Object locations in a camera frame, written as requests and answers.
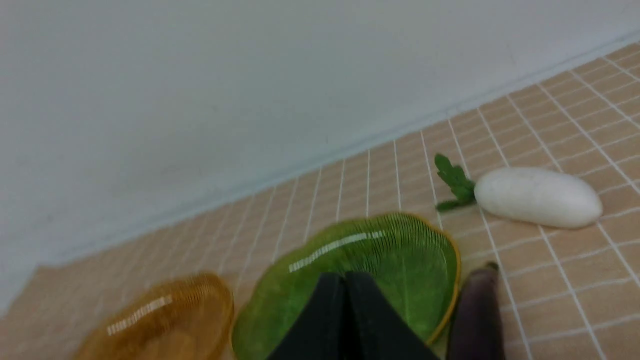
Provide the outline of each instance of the green woven basket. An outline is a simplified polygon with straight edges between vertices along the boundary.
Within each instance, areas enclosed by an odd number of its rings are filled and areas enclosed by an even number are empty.
[[[236,318],[238,360],[264,360],[282,341],[323,272],[373,275],[402,319],[427,344],[442,333],[458,296],[460,253],[426,221],[407,213],[348,220],[279,259]]]

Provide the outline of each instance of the eggplant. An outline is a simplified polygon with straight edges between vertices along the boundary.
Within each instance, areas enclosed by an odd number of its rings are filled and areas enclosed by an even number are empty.
[[[506,359],[498,275],[498,264],[489,262],[467,277],[452,315],[446,360]]]

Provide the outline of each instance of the white wall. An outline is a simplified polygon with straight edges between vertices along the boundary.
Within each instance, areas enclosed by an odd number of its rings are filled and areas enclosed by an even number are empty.
[[[640,29],[639,3],[0,0],[1,266],[368,145]]]

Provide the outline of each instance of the basket rim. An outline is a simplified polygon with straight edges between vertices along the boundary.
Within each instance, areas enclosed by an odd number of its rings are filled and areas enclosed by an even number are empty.
[[[445,329],[445,327],[447,326],[447,324],[449,323],[449,320],[451,319],[451,316],[453,315],[453,311],[455,310],[456,307],[456,303],[458,301],[458,296],[460,295],[460,277],[462,274],[462,260],[461,260],[461,256],[460,256],[460,250],[458,248],[458,244],[453,240],[453,237],[451,236],[451,234],[449,234],[449,232],[443,230],[443,229],[439,229],[438,227],[434,226],[427,218],[418,215],[416,213],[412,213],[410,211],[388,211],[386,213],[381,213],[378,214],[376,216],[373,217],[358,217],[358,218],[350,218],[350,219],[346,219],[346,221],[368,221],[368,220],[372,220],[375,218],[379,218],[379,217],[385,217],[385,216],[389,216],[389,215],[408,215],[410,217],[414,217],[417,220],[420,220],[424,225],[426,225],[430,230],[436,232],[439,235],[442,235],[445,239],[447,239],[447,241],[449,242],[449,245],[451,246],[451,248],[454,251],[454,254],[456,256],[456,277],[454,278],[454,282],[452,284],[452,294],[451,294],[451,301],[449,303],[449,307],[447,308],[447,310],[445,311],[442,320],[440,321],[440,323],[436,326],[436,328],[433,331],[433,334],[427,339],[425,340],[425,344],[431,345],[433,344],[441,335],[443,330]],[[233,325],[231,326],[231,331],[229,331],[229,346],[231,349],[231,354],[234,358],[234,360],[238,360],[237,356],[236,356],[236,351],[234,349],[234,342],[233,342],[233,334],[234,334],[234,330],[236,328],[236,322],[238,320],[238,316],[244,311],[244,309],[246,308],[246,306],[248,305],[249,301],[247,301],[246,303],[244,303],[242,305],[242,307],[240,309],[238,309],[238,311],[235,313],[234,315],[234,319],[233,319]]]

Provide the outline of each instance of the yellow woven basket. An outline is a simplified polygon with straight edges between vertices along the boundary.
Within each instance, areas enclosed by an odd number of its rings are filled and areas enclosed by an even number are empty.
[[[216,360],[229,339],[233,295],[215,274],[160,284],[98,326],[75,360]]]

